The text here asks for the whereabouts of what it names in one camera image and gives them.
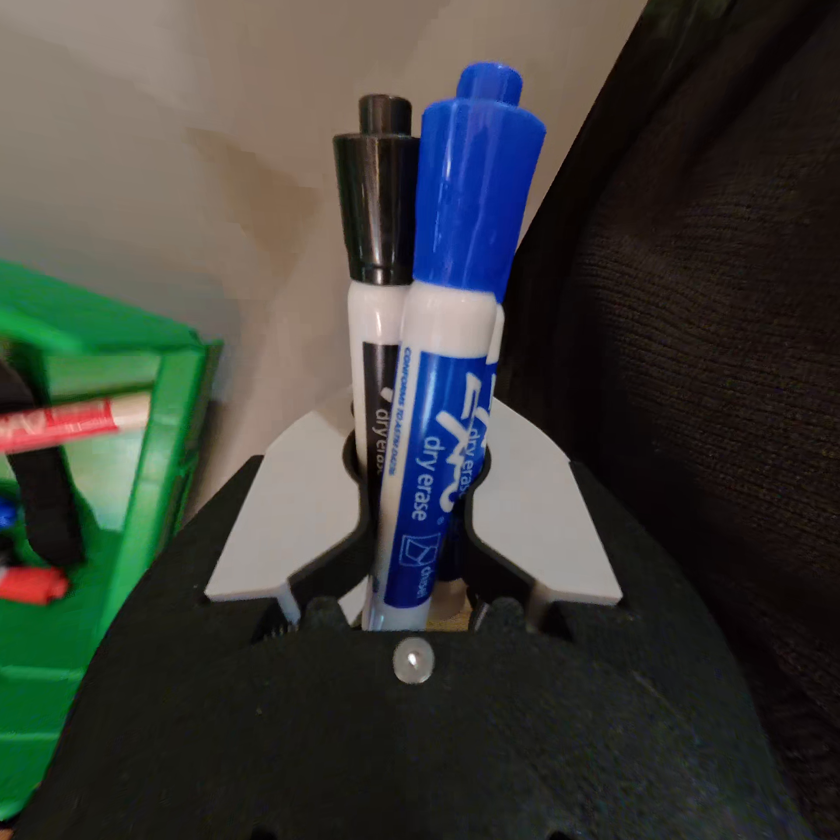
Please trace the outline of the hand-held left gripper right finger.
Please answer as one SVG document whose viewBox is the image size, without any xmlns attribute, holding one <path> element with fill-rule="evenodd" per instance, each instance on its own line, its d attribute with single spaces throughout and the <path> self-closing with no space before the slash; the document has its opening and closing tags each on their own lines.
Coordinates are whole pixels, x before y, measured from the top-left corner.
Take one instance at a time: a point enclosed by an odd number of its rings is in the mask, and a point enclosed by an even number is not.
<svg viewBox="0 0 840 840">
<path fill-rule="evenodd" d="M 516 600 L 529 624 L 559 602 L 617 605 L 623 592 L 569 457 L 497 398 L 485 467 L 465 510 L 464 573 L 478 597 Z"/>
</svg>

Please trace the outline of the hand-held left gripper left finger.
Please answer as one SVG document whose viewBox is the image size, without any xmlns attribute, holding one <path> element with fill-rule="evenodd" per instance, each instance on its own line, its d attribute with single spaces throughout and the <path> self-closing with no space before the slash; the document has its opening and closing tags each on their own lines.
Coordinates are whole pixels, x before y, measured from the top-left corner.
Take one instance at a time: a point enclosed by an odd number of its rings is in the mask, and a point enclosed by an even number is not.
<svg viewBox="0 0 840 840">
<path fill-rule="evenodd" d="M 275 599 L 288 621 L 309 595 L 292 577 L 362 520 L 350 410 L 312 410 L 267 449 L 205 588 L 212 602 Z"/>
</svg>

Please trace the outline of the green plastic bin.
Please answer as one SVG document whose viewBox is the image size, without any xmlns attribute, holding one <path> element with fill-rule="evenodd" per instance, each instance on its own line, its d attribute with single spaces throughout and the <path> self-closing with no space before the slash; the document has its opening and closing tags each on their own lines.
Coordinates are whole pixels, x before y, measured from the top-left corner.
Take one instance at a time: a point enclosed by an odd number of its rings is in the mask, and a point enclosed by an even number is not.
<svg viewBox="0 0 840 840">
<path fill-rule="evenodd" d="M 47 405 L 147 392 L 144 429 L 62 446 L 85 562 L 50 605 L 2 601 L 1 813 L 43 780 L 103 635 L 181 524 L 220 342 L 121 301 L 2 263 L 2 358 Z"/>
</svg>

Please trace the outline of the red dry-erase marker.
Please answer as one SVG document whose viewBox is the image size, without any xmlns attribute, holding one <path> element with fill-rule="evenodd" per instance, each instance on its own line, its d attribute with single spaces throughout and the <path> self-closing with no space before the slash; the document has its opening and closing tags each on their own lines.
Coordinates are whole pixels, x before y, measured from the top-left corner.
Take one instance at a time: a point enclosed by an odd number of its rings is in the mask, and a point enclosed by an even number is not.
<svg viewBox="0 0 840 840">
<path fill-rule="evenodd" d="M 30 606 L 48 606 L 70 590 L 68 578 L 57 569 L 29 566 L 1 567 L 1 601 Z"/>
<path fill-rule="evenodd" d="M 1 415 L 1 453 L 15 455 L 78 440 L 144 430 L 150 392 L 103 397 Z"/>
</svg>

